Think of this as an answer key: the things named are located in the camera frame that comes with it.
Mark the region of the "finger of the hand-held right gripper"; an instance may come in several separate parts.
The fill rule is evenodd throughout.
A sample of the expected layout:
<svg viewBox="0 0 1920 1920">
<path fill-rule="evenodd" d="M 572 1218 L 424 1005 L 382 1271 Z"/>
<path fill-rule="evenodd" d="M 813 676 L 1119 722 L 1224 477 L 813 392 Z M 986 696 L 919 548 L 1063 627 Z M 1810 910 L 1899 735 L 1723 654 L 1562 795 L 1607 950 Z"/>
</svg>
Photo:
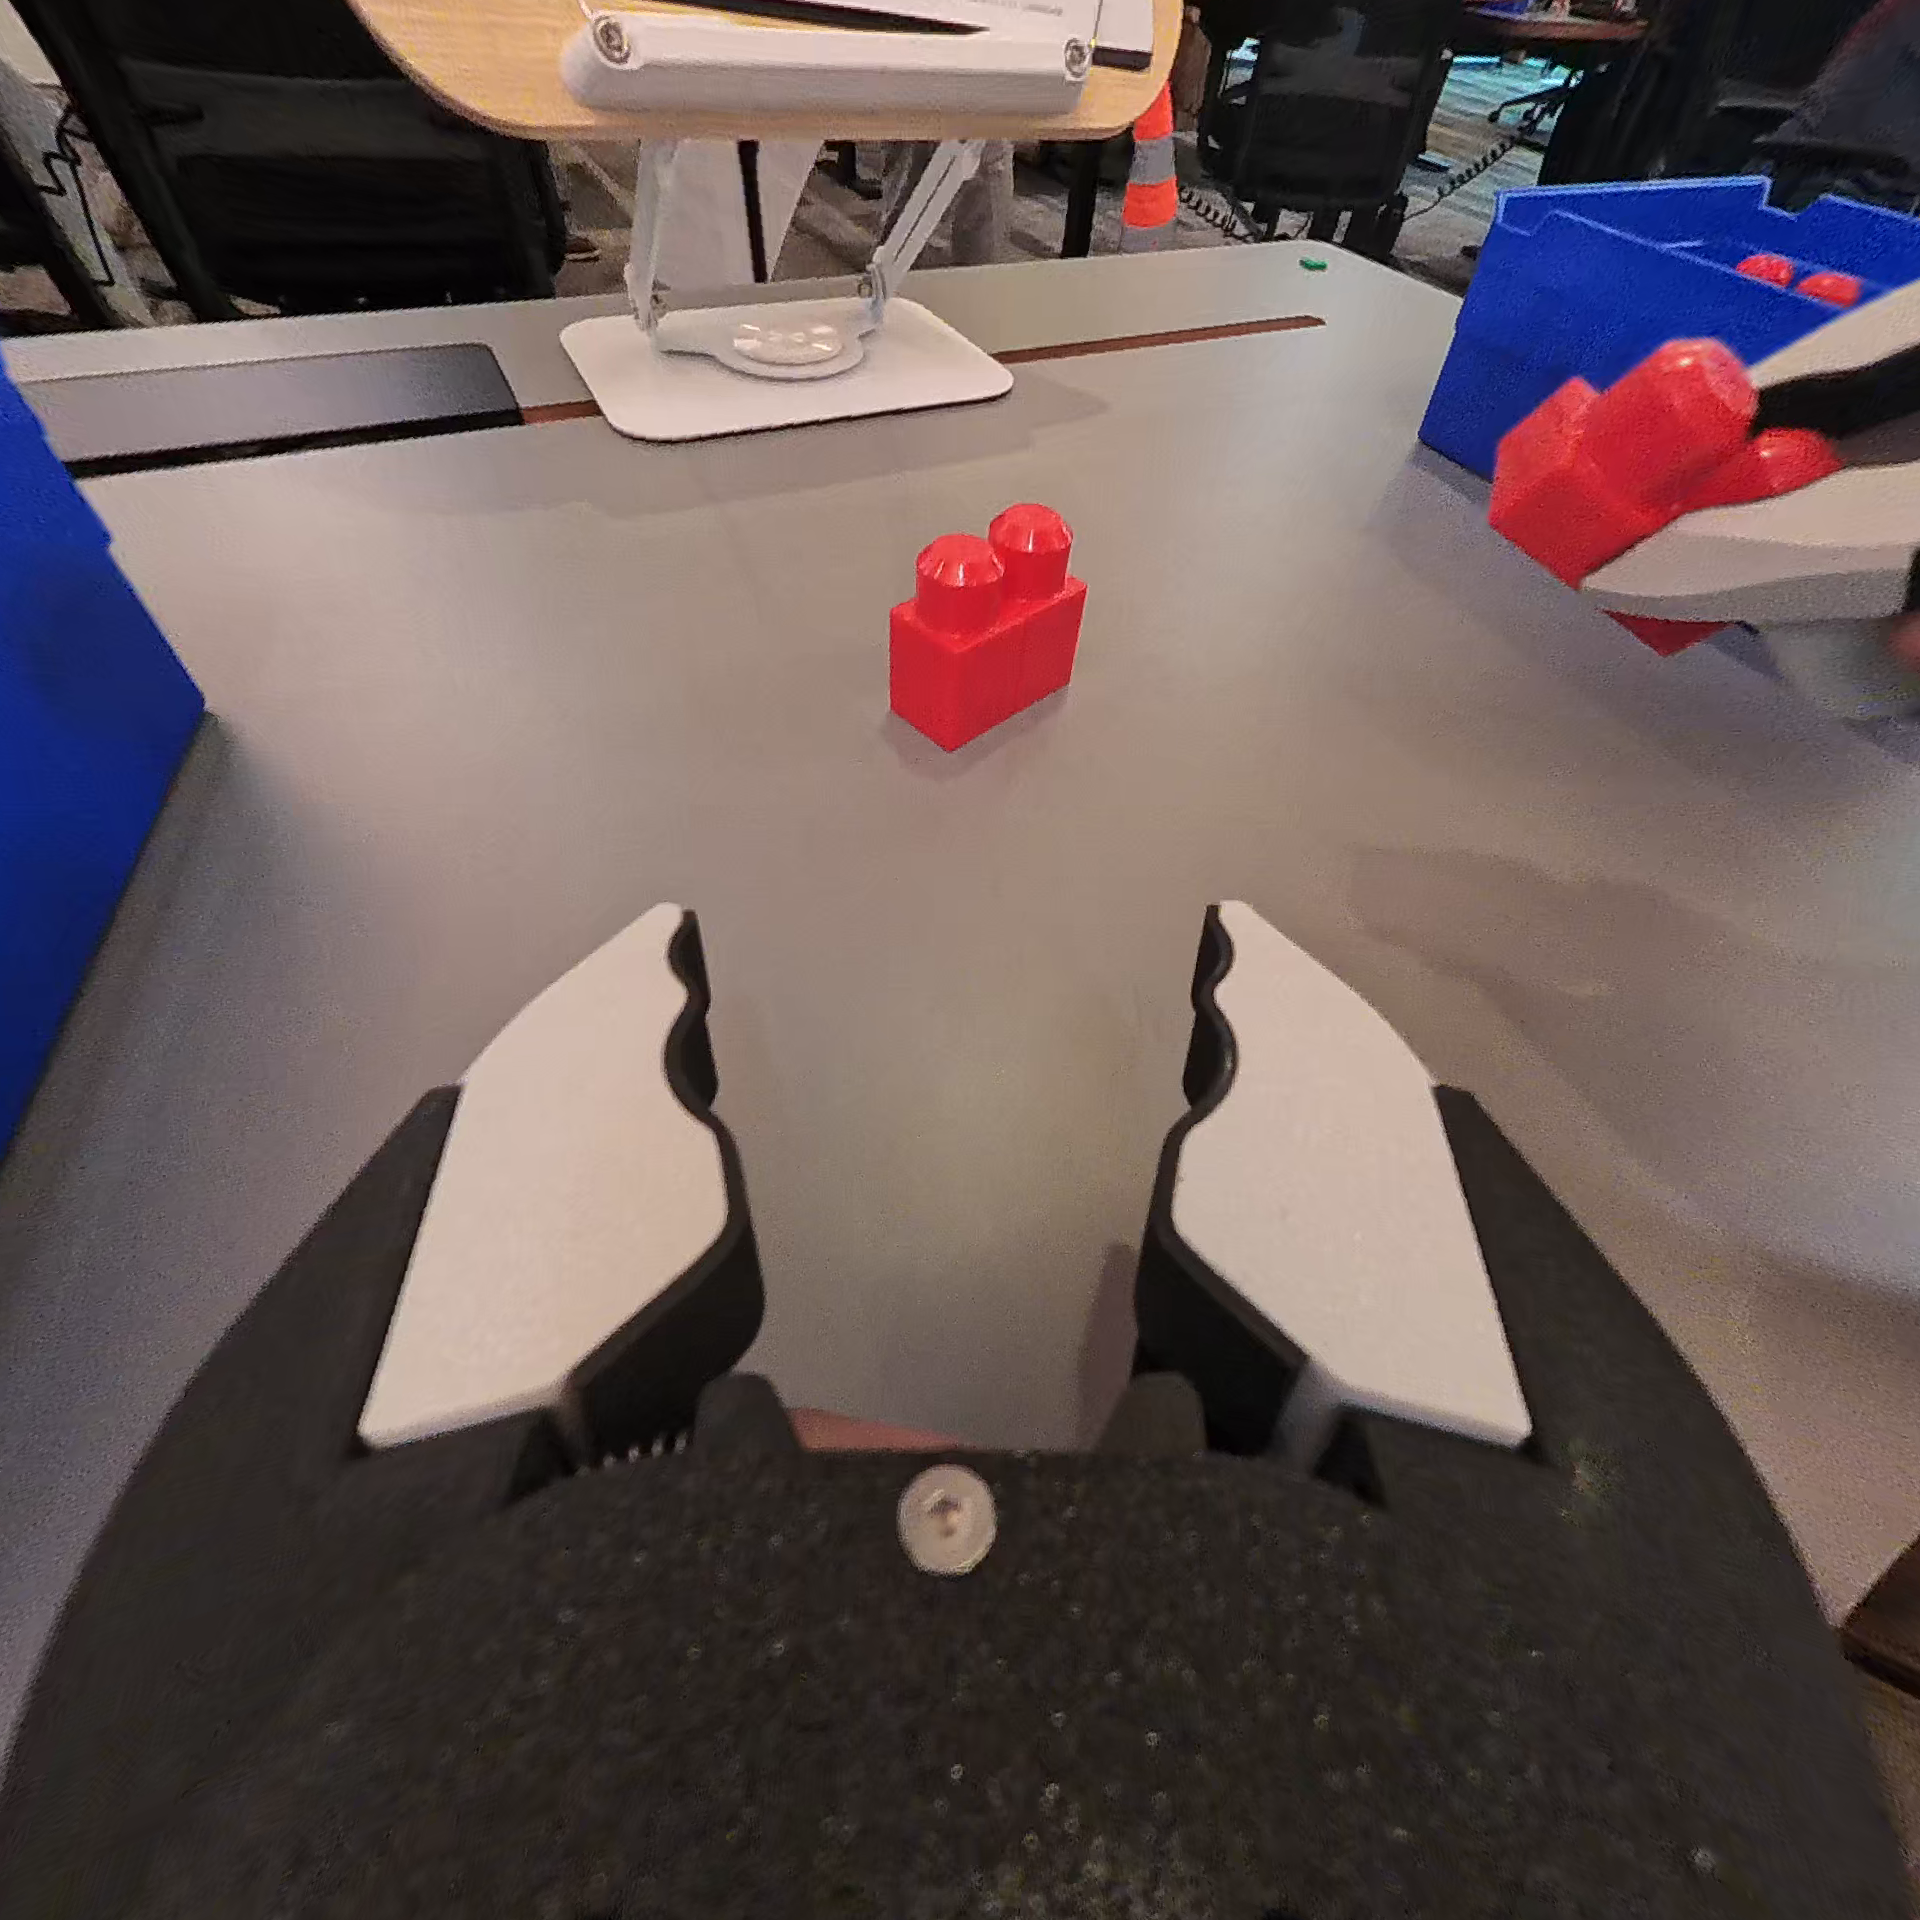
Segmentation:
<svg viewBox="0 0 1920 1920">
<path fill-rule="evenodd" d="M 1609 612 L 1758 630 L 1917 612 L 1918 462 L 1846 465 L 1795 491 L 1690 512 L 1600 564 Z"/>
<path fill-rule="evenodd" d="M 1839 312 L 1748 368 L 1746 437 L 1807 430 L 1840 451 L 1918 449 L 1918 283 Z"/>
</svg>

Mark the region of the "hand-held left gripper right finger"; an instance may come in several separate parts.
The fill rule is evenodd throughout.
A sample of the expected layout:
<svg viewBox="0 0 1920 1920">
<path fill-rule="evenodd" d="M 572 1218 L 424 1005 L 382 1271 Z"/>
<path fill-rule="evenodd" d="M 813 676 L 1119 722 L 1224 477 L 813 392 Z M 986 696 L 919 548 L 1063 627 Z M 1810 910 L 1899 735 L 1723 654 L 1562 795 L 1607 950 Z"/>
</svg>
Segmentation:
<svg viewBox="0 0 1920 1920">
<path fill-rule="evenodd" d="M 1195 1392 L 1231 1457 L 1323 1457 L 1365 1418 L 1522 1453 L 1533 1413 L 1422 1055 L 1242 899 L 1204 911 L 1190 1018 L 1135 1279 L 1146 1369 Z"/>
</svg>

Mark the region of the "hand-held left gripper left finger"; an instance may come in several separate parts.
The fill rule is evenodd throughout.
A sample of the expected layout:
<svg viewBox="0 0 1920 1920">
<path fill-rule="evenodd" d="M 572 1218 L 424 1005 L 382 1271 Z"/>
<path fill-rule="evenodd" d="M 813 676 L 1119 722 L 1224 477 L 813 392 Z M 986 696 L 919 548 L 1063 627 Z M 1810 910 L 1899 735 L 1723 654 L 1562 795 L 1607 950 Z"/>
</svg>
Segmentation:
<svg viewBox="0 0 1920 1920">
<path fill-rule="evenodd" d="M 580 1457 L 660 1448 L 746 1355 L 765 1287 L 709 1009 L 698 915 L 653 906 L 474 1058 L 358 1416 L 364 1448 L 529 1413 Z"/>
</svg>

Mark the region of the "blue plastic bin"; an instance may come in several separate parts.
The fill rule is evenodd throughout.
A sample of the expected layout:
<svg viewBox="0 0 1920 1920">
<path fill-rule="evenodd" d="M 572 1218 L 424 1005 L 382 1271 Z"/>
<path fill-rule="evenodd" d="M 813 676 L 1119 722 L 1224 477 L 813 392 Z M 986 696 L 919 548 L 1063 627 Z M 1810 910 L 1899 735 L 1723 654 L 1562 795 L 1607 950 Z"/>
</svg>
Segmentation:
<svg viewBox="0 0 1920 1920">
<path fill-rule="evenodd" d="M 206 704 L 2 380 L 2 1146 L 108 935 Z"/>
<path fill-rule="evenodd" d="M 1788 210 L 1768 194 L 1758 173 L 1501 194 L 1419 441 L 1490 477 L 1498 441 L 1571 378 L 1605 388 L 1696 338 L 1757 363 L 1836 317 L 1741 275 L 1748 254 L 1860 275 L 1865 300 L 1918 275 L 1917 213 L 1839 195 Z"/>
</svg>

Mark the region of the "red two-stud toy block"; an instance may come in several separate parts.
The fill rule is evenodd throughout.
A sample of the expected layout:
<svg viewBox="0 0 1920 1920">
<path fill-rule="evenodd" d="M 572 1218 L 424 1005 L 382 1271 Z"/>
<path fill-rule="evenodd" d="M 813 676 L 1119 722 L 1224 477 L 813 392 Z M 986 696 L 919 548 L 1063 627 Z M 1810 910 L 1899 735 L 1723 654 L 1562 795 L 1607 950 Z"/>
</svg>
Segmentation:
<svg viewBox="0 0 1920 1920">
<path fill-rule="evenodd" d="M 888 613 L 891 714 L 955 753 L 1067 689 L 1090 596 L 1072 552 L 1068 520 L 1035 500 L 922 546 Z"/>
</svg>

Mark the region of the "orange traffic cone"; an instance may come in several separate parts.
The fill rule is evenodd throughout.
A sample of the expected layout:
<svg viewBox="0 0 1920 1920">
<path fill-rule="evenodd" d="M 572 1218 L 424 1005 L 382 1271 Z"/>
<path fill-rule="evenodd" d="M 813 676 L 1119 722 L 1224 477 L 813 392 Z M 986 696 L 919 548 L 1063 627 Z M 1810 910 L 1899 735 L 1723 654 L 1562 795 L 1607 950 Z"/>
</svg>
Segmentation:
<svg viewBox="0 0 1920 1920">
<path fill-rule="evenodd" d="M 1173 83 L 1164 81 L 1132 125 L 1119 233 L 1119 249 L 1125 254 L 1162 247 L 1179 226 L 1181 180 L 1175 135 Z"/>
</svg>

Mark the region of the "black flat panel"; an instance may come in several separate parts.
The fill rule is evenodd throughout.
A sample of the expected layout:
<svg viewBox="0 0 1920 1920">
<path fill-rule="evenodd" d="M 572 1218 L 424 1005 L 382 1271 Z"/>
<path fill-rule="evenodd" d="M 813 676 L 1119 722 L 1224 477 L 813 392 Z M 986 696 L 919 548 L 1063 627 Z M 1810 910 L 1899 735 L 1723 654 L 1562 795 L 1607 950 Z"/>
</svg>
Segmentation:
<svg viewBox="0 0 1920 1920">
<path fill-rule="evenodd" d="M 75 477 L 237 463 L 524 424 L 492 347 L 435 343 L 29 378 Z"/>
</svg>

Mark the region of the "white book stand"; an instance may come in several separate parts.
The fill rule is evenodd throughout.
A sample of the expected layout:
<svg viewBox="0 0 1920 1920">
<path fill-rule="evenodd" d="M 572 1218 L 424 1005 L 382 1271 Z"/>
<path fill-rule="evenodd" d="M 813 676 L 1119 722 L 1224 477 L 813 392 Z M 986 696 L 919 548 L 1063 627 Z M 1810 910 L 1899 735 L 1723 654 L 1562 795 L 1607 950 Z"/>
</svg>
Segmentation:
<svg viewBox="0 0 1920 1920">
<path fill-rule="evenodd" d="M 755 132 L 780 113 L 827 129 L 862 109 L 956 132 L 974 118 L 1044 122 L 1080 106 L 1100 3 L 824 3 L 792 24 L 740 8 L 594 5 L 560 76 L 583 106 L 726 113 Z M 680 141 L 639 145 L 631 316 L 569 323 L 560 347 L 624 437 L 689 443 L 1003 397 L 1012 378 L 901 281 L 979 167 L 948 138 L 851 294 L 660 292 L 660 230 Z"/>
</svg>

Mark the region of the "black office chair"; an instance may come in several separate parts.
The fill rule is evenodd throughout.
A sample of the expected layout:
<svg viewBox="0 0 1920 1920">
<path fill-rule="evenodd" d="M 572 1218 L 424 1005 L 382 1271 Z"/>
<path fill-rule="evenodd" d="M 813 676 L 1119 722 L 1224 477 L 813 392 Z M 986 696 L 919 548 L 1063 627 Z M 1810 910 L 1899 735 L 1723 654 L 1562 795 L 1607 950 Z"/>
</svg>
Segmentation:
<svg viewBox="0 0 1920 1920">
<path fill-rule="evenodd" d="M 347 2 L 25 2 L 201 321 L 548 300 L 548 149 L 414 83 Z"/>
</svg>

